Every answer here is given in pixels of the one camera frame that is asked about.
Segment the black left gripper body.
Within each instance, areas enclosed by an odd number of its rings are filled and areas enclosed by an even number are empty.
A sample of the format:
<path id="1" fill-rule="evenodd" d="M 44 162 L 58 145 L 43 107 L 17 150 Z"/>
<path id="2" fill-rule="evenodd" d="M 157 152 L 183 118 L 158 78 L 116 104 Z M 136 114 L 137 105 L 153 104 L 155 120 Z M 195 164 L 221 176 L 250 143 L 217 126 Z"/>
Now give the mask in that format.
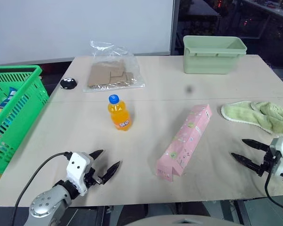
<path id="1" fill-rule="evenodd" d="M 85 173 L 83 181 L 87 189 L 96 184 L 104 184 L 103 178 L 101 178 L 95 173 L 95 169 L 93 167 L 90 167 L 89 171 Z"/>

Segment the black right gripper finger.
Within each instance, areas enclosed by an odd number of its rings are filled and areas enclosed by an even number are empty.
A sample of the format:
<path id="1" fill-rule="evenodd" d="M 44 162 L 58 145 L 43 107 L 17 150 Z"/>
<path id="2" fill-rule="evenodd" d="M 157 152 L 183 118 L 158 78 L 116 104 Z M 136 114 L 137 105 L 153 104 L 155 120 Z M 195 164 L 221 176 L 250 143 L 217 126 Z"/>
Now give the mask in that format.
<path id="1" fill-rule="evenodd" d="M 264 152 L 269 152 L 270 147 L 266 144 L 263 144 L 259 141 L 253 140 L 253 139 L 242 139 L 242 142 L 245 143 L 246 145 L 257 149 L 257 150 L 262 150 Z"/>
<path id="2" fill-rule="evenodd" d="M 254 172 L 260 172 L 261 167 L 255 163 L 252 162 L 252 160 L 236 154 L 236 153 L 231 153 L 232 157 L 240 164 L 242 164 L 243 166 L 247 167 L 248 169 L 254 171 Z"/>

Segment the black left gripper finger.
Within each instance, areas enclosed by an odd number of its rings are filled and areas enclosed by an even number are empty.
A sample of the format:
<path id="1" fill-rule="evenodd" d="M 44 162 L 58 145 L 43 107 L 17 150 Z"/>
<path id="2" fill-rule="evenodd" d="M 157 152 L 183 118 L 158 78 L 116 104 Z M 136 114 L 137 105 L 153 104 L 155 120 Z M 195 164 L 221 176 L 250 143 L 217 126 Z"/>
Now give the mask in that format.
<path id="1" fill-rule="evenodd" d="M 101 178 L 103 185 L 113 177 L 121 163 L 121 161 L 118 161 L 117 163 L 113 164 L 109 169 L 107 169 L 106 174 Z"/>
<path id="2" fill-rule="evenodd" d="M 91 162 L 94 162 L 104 150 L 100 149 L 89 154 Z"/>

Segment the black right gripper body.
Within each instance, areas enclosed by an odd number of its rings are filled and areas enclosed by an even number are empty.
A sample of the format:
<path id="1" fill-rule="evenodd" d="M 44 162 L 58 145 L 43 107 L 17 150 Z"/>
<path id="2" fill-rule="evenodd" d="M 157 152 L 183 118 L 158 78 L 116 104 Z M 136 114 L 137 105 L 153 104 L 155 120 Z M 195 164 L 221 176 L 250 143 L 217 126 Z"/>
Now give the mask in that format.
<path id="1" fill-rule="evenodd" d="M 276 160 L 276 156 L 272 153 L 272 151 L 266 151 L 266 154 L 263 158 L 263 162 L 259 166 L 257 175 L 261 177 L 264 172 L 271 173 L 273 170 L 273 166 L 276 163 Z"/>

